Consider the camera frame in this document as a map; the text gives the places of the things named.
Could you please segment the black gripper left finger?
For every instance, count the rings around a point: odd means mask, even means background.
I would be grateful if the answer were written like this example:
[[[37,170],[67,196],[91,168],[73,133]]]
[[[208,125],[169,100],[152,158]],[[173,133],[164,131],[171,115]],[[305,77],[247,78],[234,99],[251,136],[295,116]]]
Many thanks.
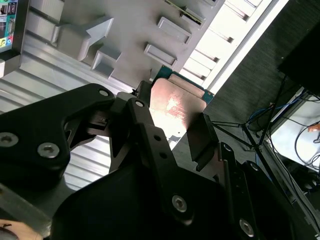
[[[91,83],[2,114],[1,182],[48,188],[62,178],[76,147],[105,136],[110,139],[111,151],[116,100],[124,103],[129,99],[122,100]]]

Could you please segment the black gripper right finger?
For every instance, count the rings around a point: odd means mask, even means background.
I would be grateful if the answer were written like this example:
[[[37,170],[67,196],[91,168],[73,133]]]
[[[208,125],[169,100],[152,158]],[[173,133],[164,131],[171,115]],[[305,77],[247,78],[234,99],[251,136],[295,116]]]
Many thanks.
[[[233,232],[241,240],[259,240],[246,175],[238,166],[233,149],[219,141],[210,117],[204,113],[190,124],[187,138],[196,171],[214,180],[222,191]]]

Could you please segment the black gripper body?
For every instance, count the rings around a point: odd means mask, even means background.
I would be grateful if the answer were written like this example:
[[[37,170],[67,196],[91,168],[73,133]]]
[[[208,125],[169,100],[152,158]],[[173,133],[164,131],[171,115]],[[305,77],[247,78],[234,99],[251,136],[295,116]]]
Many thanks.
[[[143,101],[111,112],[113,171],[63,202],[53,240],[240,240],[219,185],[178,166]]]

